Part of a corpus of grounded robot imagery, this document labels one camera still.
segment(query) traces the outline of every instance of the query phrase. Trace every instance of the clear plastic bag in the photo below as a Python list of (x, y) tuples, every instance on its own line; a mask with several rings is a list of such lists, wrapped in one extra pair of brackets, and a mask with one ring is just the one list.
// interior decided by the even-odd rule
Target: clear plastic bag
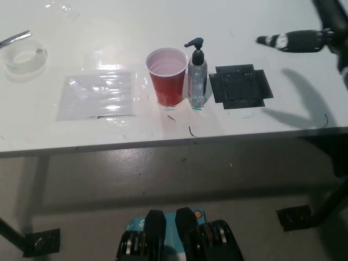
[(70, 4), (67, 3), (65, 0), (54, 0), (54, 1), (49, 1), (45, 5), (45, 8), (47, 8), (50, 11), (53, 11), (54, 13), (57, 14), (62, 14), (67, 18), (70, 18), (72, 20), (75, 20), (80, 16), (80, 14), (76, 11), (74, 11)]
[(136, 73), (93, 70), (67, 76), (57, 121), (133, 115)]

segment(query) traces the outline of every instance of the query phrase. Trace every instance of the white tape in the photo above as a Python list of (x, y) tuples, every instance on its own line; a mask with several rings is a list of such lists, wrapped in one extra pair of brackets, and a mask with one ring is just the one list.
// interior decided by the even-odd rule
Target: white tape
[(41, 43), (33, 40), (18, 41), (5, 50), (4, 62), (14, 74), (32, 73), (42, 68), (47, 61), (47, 51)]

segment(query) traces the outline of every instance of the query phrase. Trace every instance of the concrete floor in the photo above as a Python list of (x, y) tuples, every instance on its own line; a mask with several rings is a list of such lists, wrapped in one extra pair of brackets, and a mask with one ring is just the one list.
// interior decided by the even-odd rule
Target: concrete floor
[[(277, 209), (315, 209), (338, 184), (328, 156), (300, 139), (0, 159), (0, 170), (4, 220), (61, 228), (61, 252), (36, 260), (114, 260), (134, 216), (184, 206), (225, 219), (246, 261), (348, 258), (348, 210), (292, 233), (277, 220)], [(0, 237), (0, 260), (24, 259)]]

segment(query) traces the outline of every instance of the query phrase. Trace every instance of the red cup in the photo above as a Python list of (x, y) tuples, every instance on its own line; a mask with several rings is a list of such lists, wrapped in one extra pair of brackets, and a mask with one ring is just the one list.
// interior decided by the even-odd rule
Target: red cup
[(185, 71), (189, 59), (175, 48), (161, 48), (146, 59), (157, 100), (164, 106), (175, 106), (183, 97)]

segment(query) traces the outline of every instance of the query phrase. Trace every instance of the pump dispenser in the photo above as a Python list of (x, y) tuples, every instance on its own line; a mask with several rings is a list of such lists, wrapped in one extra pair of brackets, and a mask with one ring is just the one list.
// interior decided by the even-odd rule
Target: pump dispenser
[(196, 38), (184, 45), (186, 48), (192, 45), (196, 48), (188, 66), (189, 100), (194, 108), (202, 108), (206, 99), (208, 65), (201, 50), (203, 41)]

